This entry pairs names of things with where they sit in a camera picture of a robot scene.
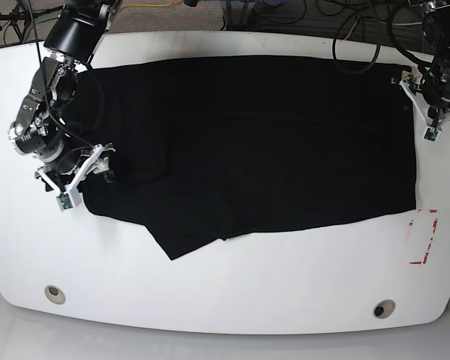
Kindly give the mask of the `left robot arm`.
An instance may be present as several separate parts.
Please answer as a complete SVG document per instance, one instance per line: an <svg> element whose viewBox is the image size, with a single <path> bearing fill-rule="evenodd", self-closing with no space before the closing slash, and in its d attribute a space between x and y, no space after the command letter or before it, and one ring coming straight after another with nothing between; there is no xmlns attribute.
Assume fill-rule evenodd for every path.
<svg viewBox="0 0 450 360"><path fill-rule="evenodd" d="M424 38L433 47L432 61L417 58L404 49L393 33L396 14L403 10L418 11L422 18ZM412 101L426 128L424 138L436 140L443 125L450 122L450 1L402 1L390 11L386 22L388 38L394 48L411 62L421 74L404 73L400 87Z"/></svg>

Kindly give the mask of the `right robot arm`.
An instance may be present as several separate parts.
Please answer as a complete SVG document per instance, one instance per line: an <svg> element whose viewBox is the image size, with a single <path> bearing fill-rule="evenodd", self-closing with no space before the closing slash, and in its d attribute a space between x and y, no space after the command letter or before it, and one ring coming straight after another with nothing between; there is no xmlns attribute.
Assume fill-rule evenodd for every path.
<svg viewBox="0 0 450 360"><path fill-rule="evenodd" d="M89 173L108 170L102 157L105 146L74 133L61 116L77 90L76 66L91 67L121 6L120 1L64 2L43 44L50 54L38 59L39 68L7 133L19 154L43 162L37 177L58 198L71 197Z"/></svg>

